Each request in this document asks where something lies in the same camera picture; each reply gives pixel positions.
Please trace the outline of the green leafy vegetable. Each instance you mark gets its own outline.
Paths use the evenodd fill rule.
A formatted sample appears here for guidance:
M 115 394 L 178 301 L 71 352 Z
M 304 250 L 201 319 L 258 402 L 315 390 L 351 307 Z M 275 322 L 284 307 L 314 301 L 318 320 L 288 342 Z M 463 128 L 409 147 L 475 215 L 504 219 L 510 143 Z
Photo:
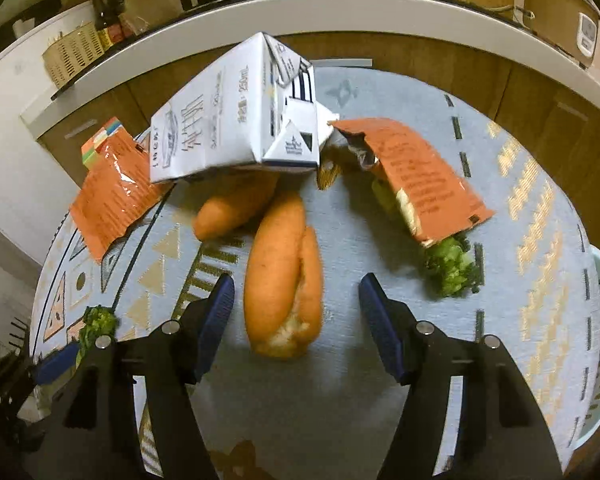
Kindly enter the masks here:
M 407 234 L 411 234 L 400 211 L 399 200 L 388 183 L 374 179 L 372 191 L 387 216 Z M 481 274 L 475 260 L 469 255 L 471 246 L 464 232 L 429 245 L 415 242 L 414 246 L 420 274 L 435 297 L 465 297 L 480 290 Z

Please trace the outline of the white milk carton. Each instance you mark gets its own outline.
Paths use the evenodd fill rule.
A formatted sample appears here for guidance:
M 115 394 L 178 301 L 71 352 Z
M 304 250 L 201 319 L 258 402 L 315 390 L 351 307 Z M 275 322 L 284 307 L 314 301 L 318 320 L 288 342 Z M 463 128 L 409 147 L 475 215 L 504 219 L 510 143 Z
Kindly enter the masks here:
M 314 170 L 338 117 L 318 102 L 313 65 L 257 32 L 152 115 L 150 178 L 162 182 L 226 167 Z

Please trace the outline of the dark sauce bottle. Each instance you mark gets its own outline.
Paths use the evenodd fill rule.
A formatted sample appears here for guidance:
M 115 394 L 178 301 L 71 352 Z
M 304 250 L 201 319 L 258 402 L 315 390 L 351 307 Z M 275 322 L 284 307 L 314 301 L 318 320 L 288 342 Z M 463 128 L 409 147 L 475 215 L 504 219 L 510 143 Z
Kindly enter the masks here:
M 95 29 L 105 51 L 124 39 L 122 25 L 117 14 L 110 9 L 105 0 L 92 0 L 95 12 Z

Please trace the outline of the woven beige basket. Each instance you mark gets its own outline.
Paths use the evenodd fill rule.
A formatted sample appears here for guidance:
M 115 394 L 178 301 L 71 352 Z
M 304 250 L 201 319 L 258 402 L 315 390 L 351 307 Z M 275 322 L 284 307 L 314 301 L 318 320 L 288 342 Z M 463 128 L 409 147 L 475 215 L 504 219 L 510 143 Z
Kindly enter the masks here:
M 105 54 L 93 22 L 60 35 L 43 52 L 46 73 L 57 89 L 82 73 Z

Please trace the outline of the orange snack wrapper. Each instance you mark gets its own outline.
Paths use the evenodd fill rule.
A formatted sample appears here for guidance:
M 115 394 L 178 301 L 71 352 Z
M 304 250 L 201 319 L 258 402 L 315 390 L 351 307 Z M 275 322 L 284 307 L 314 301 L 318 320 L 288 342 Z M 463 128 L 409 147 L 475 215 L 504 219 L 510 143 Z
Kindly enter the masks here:
M 490 219 L 494 211 L 418 132 L 389 118 L 335 120 L 347 139 L 361 140 L 377 162 L 412 237 L 437 244 Z
M 110 118 L 83 144 L 81 153 L 87 175 L 70 214 L 92 258 L 101 262 L 112 243 L 172 185 L 151 182 L 147 151 L 118 118 Z

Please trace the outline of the small green vegetable piece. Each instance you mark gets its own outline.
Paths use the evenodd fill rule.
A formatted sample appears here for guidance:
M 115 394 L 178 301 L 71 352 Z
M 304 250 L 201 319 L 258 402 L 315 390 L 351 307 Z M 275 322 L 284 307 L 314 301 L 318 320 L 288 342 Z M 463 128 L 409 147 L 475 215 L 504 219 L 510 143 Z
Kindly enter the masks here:
M 88 307 L 83 315 L 84 325 L 79 331 L 79 351 L 76 355 L 76 366 L 79 366 L 86 352 L 94 346 L 96 339 L 102 335 L 114 336 L 120 321 L 114 311 L 103 306 Z

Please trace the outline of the beige rice cooker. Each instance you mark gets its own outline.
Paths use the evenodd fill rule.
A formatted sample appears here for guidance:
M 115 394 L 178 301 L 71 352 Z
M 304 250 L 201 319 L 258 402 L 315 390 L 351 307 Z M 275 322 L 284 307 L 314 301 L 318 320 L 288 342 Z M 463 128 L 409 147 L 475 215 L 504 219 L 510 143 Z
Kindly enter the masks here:
M 524 0 L 524 26 L 570 55 L 583 67 L 593 63 L 600 14 L 590 0 Z

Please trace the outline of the long bread roll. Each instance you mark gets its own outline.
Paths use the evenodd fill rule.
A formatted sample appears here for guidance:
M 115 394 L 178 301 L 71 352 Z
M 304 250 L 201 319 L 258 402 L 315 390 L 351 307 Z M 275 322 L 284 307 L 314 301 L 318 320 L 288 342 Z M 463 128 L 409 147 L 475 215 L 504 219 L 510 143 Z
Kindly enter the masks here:
M 253 352 L 273 359 L 302 356 L 322 329 L 323 267 L 317 237 L 296 192 L 276 196 L 248 258 L 245 328 Z

